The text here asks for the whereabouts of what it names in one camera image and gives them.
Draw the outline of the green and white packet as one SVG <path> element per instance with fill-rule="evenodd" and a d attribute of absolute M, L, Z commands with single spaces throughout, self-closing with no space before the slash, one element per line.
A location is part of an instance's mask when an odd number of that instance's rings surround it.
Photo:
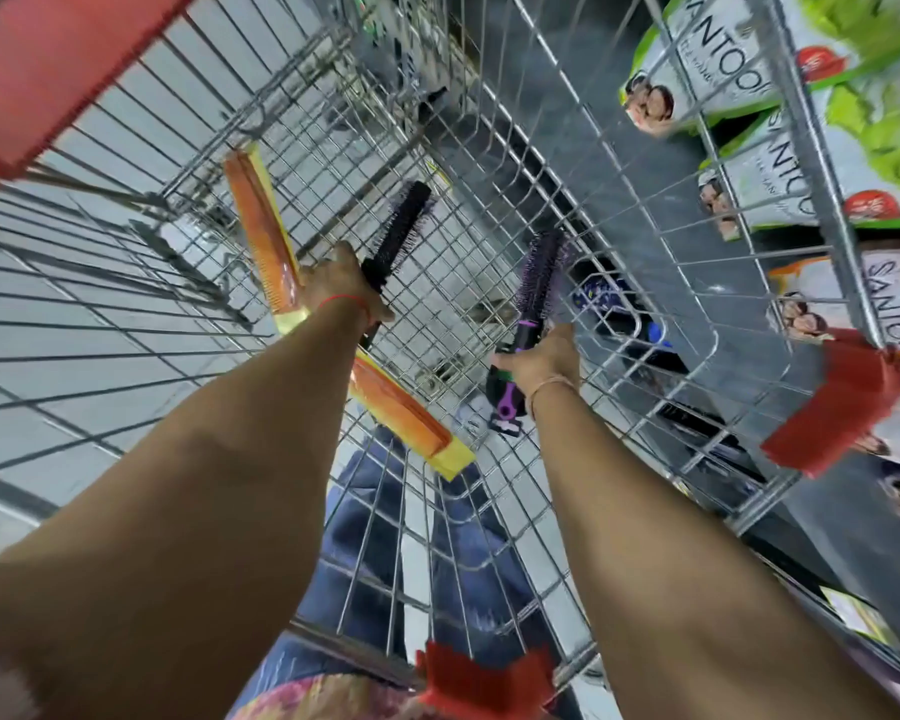
<path fill-rule="evenodd" d="M 900 0 L 780 0 L 795 65 L 812 89 L 900 59 Z M 670 0 L 636 47 L 619 90 L 636 128 L 654 136 L 773 108 L 770 53 L 746 0 Z"/>
<path fill-rule="evenodd" d="M 823 141 L 853 224 L 900 229 L 900 60 L 811 95 Z M 704 161 L 697 189 L 703 210 L 726 241 L 748 229 L 816 226 L 807 169 L 790 130 L 788 113 L 759 116 Z"/>

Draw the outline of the yellow shelf label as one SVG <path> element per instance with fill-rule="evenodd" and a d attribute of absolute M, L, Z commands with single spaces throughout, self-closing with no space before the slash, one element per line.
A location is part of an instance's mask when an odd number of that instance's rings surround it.
<path fill-rule="evenodd" d="M 822 587 L 820 591 L 826 603 L 846 627 L 873 641 L 886 642 L 886 622 L 873 605 L 852 594 L 830 587 Z"/>

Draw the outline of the red thread wrist band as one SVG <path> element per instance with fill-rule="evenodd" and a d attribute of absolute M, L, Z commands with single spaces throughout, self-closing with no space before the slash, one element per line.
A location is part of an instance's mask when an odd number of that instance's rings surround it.
<path fill-rule="evenodd" d="M 340 303 L 348 303 L 353 308 L 356 308 L 357 311 L 360 312 L 362 317 L 362 330 L 367 331 L 371 326 L 376 325 L 377 320 L 370 308 L 368 302 L 357 294 L 352 293 L 336 293 L 324 298 L 317 305 L 317 310 L 324 310 L 331 303 L 340 302 Z"/>

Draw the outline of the person's left hand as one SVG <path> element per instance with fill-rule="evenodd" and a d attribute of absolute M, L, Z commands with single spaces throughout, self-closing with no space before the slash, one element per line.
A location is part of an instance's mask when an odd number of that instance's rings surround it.
<path fill-rule="evenodd" d="M 318 310 L 322 300 L 330 296 L 360 296 L 364 288 L 372 287 L 362 273 L 354 248 L 345 240 L 334 244 L 331 256 L 315 265 L 302 266 L 300 270 L 300 302 L 312 313 Z"/>

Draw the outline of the purple round hairbrush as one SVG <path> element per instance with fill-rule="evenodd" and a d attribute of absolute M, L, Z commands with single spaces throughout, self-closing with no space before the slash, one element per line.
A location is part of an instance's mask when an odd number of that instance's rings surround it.
<path fill-rule="evenodd" d="M 538 232 L 525 260 L 520 286 L 516 292 L 516 323 L 510 341 L 499 342 L 494 354 L 510 354 L 535 348 L 543 337 L 553 304 L 556 279 L 564 265 L 566 231 L 551 228 Z M 526 396 L 516 386 L 508 369 L 491 365 L 484 384 L 484 395 L 491 405 L 488 427 L 509 438 L 523 433 L 522 421 L 528 415 Z"/>

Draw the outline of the black round hairbrush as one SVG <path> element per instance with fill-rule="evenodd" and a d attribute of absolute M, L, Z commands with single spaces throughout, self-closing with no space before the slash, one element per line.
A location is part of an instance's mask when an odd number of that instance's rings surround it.
<path fill-rule="evenodd" d="M 371 253 L 360 264 L 373 291 L 383 295 L 389 279 L 399 270 L 420 240 L 423 223 L 431 215 L 434 194 L 421 180 L 408 181 L 391 208 L 382 230 L 372 242 Z"/>

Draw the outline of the person's right forearm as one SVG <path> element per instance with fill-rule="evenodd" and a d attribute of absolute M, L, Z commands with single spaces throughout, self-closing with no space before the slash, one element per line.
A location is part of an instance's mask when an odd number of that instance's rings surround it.
<path fill-rule="evenodd" d="M 534 406 L 569 568 L 624 720 L 900 720 L 718 520 L 572 389 Z"/>

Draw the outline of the orange comb in yellow pack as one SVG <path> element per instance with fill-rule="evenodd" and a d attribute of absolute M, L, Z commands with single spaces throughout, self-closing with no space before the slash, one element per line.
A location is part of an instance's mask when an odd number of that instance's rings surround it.
<path fill-rule="evenodd" d="M 306 320 L 309 310 L 300 302 L 300 263 L 278 213 L 272 179 L 255 144 L 228 154 L 223 171 L 276 329 L 286 335 Z M 452 481 L 475 456 L 372 358 L 369 348 L 378 329 L 372 327 L 360 341 L 349 395 L 434 472 Z"/>

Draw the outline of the dark blue packet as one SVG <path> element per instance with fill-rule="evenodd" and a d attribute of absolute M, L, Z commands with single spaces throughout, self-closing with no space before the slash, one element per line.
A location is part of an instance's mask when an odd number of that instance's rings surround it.
<path fill-rule="evenodd" d="M 594 333 L 608 340 L 629 340 L 638 350 L 675 352 L 662 325 L 617 270 L 578 263 L 569 270 L 569 277 L 573 284 L 569 300 Z"/>

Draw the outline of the red plastic cart corner guard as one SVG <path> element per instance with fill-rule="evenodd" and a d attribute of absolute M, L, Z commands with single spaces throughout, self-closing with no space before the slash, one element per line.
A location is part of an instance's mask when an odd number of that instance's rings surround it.
<path fill-rule="evenodd" d="M 415 670 L 424 681 L 418 700 L 451 720 L 541 720 L 556 694 L 555 668 L 545 648 L 490 668 L 429 641 L 416 653 Z"/>
<path fill-rule="evenodd" d="M 821 383 L 761 444 L 775 465 L 815 479 L 886 419 L 900 400 L 900 356 L 863 337 L 825 341 Z"/>

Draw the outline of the person's left forearm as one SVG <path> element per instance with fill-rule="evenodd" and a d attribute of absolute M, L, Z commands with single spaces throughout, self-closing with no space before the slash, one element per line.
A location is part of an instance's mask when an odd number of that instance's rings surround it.
<path fill-rule="evenodd" d="M 314 574 L 364 332 L 316 310 L 0 552 L 0 720 L 225 720 Z"/>

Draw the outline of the person's blue jeans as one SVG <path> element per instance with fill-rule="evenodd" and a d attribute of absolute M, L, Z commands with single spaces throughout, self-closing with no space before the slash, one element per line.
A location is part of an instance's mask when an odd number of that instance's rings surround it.
<path fill-rule="evenodd" d="M 331 483 L 320 559 L 296 616 L 385 655 L 408 657 L 401 535 L 408 450 L 377 425 Z M 469 464 L 434 499 L 432 638 L 483 666 L 503 667 L 525 650 L 561 650 L 516 546 L 492 508 L 479 467 Z"/>

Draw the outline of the person's right hand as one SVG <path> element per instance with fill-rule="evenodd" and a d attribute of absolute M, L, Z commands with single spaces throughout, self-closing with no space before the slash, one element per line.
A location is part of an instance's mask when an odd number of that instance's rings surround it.
<path fill-rule="evenodd" d="M 581 387 L 580 355 L 572 323 L 553 325 L 534 351 L 534 369 L 530 373 L 511 373 L 516 387 L 525 398 L 528 413 L 534 417 L 537 397 L 551 385 L 564 386 L 574 393 Z"/>

